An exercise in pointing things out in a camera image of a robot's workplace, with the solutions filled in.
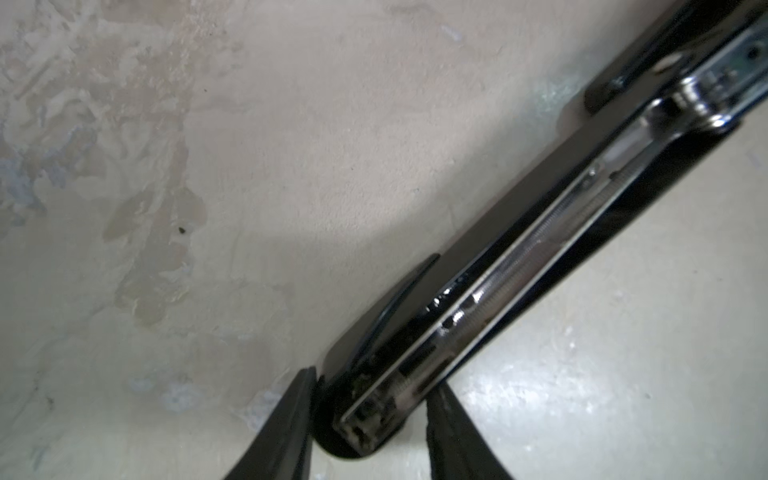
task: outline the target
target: wall stain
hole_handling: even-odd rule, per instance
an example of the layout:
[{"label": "wall stain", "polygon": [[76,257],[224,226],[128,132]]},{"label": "wall stain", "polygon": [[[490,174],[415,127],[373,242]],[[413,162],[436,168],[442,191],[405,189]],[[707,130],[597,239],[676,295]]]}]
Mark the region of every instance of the wall stain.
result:
[{"label": "wall stain", "polygon": [[183,125],[196,72],[226,44],[228,4],[38,2],[0,45],[0,239],[50,214],[40,179],[85,185],[114,205],[101,238],[130,252],[114,304],[142,326],[190,289],[206,208],[186,185]]},{"label": "wall stain", "polygon": [[42,465],[43,458],[51,450],[50,445],[36,446],[32,449],[30,458],[32,460],[32,471],[36,472]]}]

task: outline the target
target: screw hole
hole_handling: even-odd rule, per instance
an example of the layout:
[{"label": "screw hole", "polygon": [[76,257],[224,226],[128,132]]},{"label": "screw hole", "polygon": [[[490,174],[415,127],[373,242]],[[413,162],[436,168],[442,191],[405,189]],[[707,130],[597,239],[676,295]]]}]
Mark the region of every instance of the screw hole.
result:
[{"label": "screw hole", "polygon": [[759,43],[752,45],[749,50],[746,51],[746,57],[751,61],[755,61],[763,56],[763,46]]}]

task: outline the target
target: black plastic piece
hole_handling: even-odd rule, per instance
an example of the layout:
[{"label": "black plastic piece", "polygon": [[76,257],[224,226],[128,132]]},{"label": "black plastic piece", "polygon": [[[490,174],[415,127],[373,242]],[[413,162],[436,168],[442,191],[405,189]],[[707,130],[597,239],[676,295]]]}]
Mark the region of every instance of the black plastic piece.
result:
[{"label": "black plastic piece", "polygon": [[346,377],[365,358],[403,299],[439,258],[433,253],[408,272],[342,335],[326,355],[317,386],[317,404],[313,409],[313,435],[328,453],[341,458],[359,456],[331,426],[335,415],[334,400],[339,389],[344,387]]},{"label": "black plastic piece", "polygon": [[447,382],[429,393],[427,421],[432,480],[513,480]]},{"label": "black plastic piece", "polygon": [[[690,6],[693,3],[702,5],[702,1],[684,2],[678,5]],[[387,319],[381,333],[374,338],[373,345],[370,348],[366,347],[366,353],[358,357],[359,360],[355,362],[350,371],[345,372],[344,376],[336,377],[327,386],[327,391],[331,393],[330,397],[326,397],[325,402],[327,405],[330,403],[336,405],[335,407],[329,405],[320,410],[321,415],[316,417],[316,426],[325,424],[326,431],[332,431],[333,429],[329,425],[333,421],[333,409],[345,410],[354,401],[355,395],[359,394],[360,387],[352,385],[350,379],[363,379],[364,381],[381,375],[391,365],[391,362],[410,347],[425,328],[439,317],[440,309],[445,308],[464,292],[468,285],[476,280],[498,258],[498,255],[535,221],[594,156],[613,141],[650,101],[663,95],[668,88],[680,80],[681,75],[688,72],[689,68],[701,63],[703,59],[742,31],[766,7],[764,0],[739,2],[736,8],[731,8],[732,2],[728,3],[730,15],[720,18],[720,23],[716,25],[716,28],[704,32],[704,35],[693,41],[690,41],[690,37],[681,40],[688,41],[685,44],[686,55],[683,61],[675,65],[674,68],[664,71],[645,71],[639,78],[633,80],[631,87],[624,94],[617,96],[613,101],[603,106],[582,129],[546,157],[523,181],[516,184],[475,225],[456,240],[435,261],[433,266],[426,270],[421,280],[409,289],[399,307]],[[682,30],[677,31],[689,33],[698,31],[695,28],[679,25],[677,28],[682,28]],[[646,37],[641,40],[639,45],[647,45],[649,41],[653,43],[654,38]],[[672,45],[662,41],[658,44]],[[528,306],[634,219],[659,196],[663,190],[660,185],[666,184],[668,186],[682,176],[690,167],[690,165],[686,165],[689,160],[695,162],[700,159],[709,148],[720,141],[722,137],[725,137],[727,132],[720,132],[720,135],[721,137],[692,135],[691,142],[676,142],[676,144],[687,145],[687,147],[677,150],[679,159],[674,157],[675,154],[663,155],[661,161],[654,162],[654,166],[650,169],[651,173],[644,174],[635,187],[627,190],[622,196],[624,200],[620,200],[606,212],[584,235],[584,238],[573,246],[572,251],[566,253],[564,258],[556,264],[556,267],[542,277],[541,281],[521,302],[512,308],[502,322],[484,337],[462,362],[468,361],[482,345],[494,338]],[[696,142],[701,142],[702,146],[697,147]],[[677,160],[681,161],[679,165],[675,164]],[[639,189],[643,189],[647,185],[656,185],[656,187],[652,187],[641,195]],[[448,298],[441,297],[444,292],[451,292]],[[335,435],[334,441],[343,441],[339,435],[332,433],[333,435]],[[326,442],[321,441],[321,444],[328,449]],[[351,448],[347,448],[347,450],[344,450],[345,447],[343,446],[339,448],[340,450],[329,450],[329,452],[347,458],[359,457]]]},{"label": "black plastic piece", "polygon": [[315,367],[299,371],[243,457],[225,480],[306,480],[312,443]]}]

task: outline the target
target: chrome metal part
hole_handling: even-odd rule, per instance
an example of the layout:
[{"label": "chrome metal part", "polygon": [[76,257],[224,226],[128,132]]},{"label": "chrome metal part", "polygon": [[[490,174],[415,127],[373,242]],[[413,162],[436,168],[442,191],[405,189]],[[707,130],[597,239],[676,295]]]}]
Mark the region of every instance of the chrome metal part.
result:
[{"label": "chrome metal part", "polygon": [[699,128],[718,130],[768,93],[768,14],[683,78],[678,106],[696,112]]}]

